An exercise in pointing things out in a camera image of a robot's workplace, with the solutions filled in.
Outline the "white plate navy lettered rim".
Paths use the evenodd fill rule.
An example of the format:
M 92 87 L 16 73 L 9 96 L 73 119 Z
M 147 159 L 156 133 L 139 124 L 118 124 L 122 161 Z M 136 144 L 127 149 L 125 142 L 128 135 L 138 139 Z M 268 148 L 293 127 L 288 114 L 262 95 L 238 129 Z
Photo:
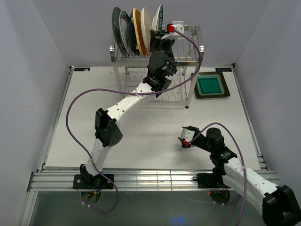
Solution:
M 153 30 L 155 30 L 155 31 L 162 30 L 163 14 L 164 14 L 164 8 L 163 8 L 163 5 L 161 4 L 159 6 L 159 8 L 157 9 L 155 16 L 153 17 L 153 21 L 152 21 L 152 29 Z

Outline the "dark blue leaf-shaped dish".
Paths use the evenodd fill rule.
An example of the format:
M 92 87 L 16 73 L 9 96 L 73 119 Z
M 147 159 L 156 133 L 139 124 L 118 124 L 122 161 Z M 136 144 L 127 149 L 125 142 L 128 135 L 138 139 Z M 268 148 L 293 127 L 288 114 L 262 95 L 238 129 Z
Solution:
M 139 52 L 139 48 L 137 47 L 133 15 L 130 16 L 130 21 L 127 24 L 127 39 L 128 39 L 129 46 L 133 52 L 133 55 L 139 56 L 140 52 Z

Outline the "pink cream floral round plate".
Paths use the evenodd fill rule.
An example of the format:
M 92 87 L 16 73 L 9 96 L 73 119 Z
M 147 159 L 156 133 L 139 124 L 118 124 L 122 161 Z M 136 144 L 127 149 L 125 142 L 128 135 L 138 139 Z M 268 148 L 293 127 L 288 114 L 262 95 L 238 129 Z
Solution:
M 141 29 L 142 29 L 142 36 L 144 47 L 146 50 L 146 56 L 150 56 L 150 43 L 151 43 L 151 17 L 149 11 L 146 7 L 141 10 Z

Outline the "square bamboo-pattern tray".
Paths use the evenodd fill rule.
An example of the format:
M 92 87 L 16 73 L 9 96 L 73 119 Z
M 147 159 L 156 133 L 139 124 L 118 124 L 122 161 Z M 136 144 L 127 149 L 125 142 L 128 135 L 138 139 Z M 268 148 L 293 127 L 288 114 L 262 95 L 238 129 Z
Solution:
M 147 52 L 144 46 L 141 27 L 141 12 L 137 8 L 132 9 L 133 23 L 135 28 L 136 42 L 141 57 L 146 57 Z

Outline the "white plate green red rim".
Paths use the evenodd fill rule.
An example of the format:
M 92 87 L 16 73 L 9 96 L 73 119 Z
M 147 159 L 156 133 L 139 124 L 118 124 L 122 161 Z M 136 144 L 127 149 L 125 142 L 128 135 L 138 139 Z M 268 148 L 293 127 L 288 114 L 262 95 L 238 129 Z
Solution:
M 133 56 L 133 51 L 129 45 L 128 34 L 127 34 L 127 26 L 129 25 L 129 16 L 127 12 L 121 11 L 119 15 L 119 28 L 121 40 L 123 42 L 124 48 L 127 52 L 127 56 Z

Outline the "large dark teal round plate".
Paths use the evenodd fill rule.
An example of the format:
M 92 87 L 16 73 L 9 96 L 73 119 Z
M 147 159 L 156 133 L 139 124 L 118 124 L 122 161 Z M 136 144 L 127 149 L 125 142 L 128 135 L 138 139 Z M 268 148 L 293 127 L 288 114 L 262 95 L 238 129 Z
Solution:
M 115 42 L 120 49 L 120 52 L 123 54 L 124 57 L 127 57 L 127 51 L 125 49 L 124 43 L 121 38 L 121 31 L 119 27 L 119 15 L 121 13 L 121 9 L 118 7 L 115 7 L 112 11 L 112 29 L 113 29 L 113 34 L 115 38 Z

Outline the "dark square plate gold rim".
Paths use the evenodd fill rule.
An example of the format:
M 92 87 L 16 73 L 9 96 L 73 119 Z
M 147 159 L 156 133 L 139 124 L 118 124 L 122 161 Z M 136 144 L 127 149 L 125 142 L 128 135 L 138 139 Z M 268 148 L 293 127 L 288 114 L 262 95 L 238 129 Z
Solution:
M 222 95 L 201 96 L 201 95 L 198 95 L 196 93 L 197 88 L 196 88 L 196 85 L 195 85 L 194 92 L 195 92 L 196 99 L 210 99 L 210 98 L 230 97 L 230 91 L 229 91 L 229 88 L 227 86 L 226 80 L 225 80 L 224 75 L 223 75 L 222 72 L 201 72 L 201 73 L 198 73 L 198 76 L 211 76 L 211 75 L 219 76 L 219 78 L 221 79 L 221 82 L 222 82 L 222 87 L 223 87 L 223 90 L 224 90 L 224 94 L 222 94 Z

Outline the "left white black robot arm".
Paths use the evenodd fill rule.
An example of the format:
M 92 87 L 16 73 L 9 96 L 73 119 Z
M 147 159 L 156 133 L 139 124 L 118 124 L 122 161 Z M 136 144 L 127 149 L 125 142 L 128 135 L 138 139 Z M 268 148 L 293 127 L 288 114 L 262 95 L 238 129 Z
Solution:
M 99 172 L 110 149 L 117 145 L 123 135 L 120 131 L 122 123 L 140 109 L 144 104 L 154 100 L 166 90 L 177 72 L 172 46 L 175 43 L 173 33 L 151 30 L 151 56 L 147 65 L 147 76 L 135 90 L 117 104 L 95 114 L 95 143 L 91 158 L 80 166 L 82 182 L 89 188 L 100 184 Z

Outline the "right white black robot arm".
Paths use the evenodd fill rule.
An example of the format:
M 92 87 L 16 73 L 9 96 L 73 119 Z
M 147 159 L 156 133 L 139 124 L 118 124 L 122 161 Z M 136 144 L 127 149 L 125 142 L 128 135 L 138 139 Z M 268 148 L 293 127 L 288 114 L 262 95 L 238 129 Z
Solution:
M 225 145 L 221 131 L 213 124 L 204 131 L 205 135 L 196 127 L 183 127 L 179 140 L 183 148 L 195 146 L 210 153 L 216 186 L 235 190 L 243 202 L 257 209 L 268 226 L 294 226 L 301 221 L 301 209 L 290 187 L 278 186 L 245 166 L 242 155 Z

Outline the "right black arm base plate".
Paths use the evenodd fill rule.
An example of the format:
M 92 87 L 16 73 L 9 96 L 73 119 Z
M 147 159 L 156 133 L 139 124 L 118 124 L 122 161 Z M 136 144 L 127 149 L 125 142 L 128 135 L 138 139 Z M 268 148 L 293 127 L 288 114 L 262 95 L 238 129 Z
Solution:
M 242 186 L 244 188 L 244 181 L 235 181 L 235 178 L 230 174 L 198 173 L 192 179 L 197 182 L 198 188 L 225 189 L 230 187 L 230 185 Z

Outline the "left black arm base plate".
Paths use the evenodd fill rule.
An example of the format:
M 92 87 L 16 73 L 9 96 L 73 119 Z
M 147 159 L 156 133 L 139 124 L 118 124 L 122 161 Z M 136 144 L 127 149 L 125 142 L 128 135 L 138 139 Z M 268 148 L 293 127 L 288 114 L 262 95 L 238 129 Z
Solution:
M 87 182 L 81 174 L 74 176 L 73 189 L 113 189 L 113 184 L 104 177 L 97 175 L 92 179 L 92 182 Z

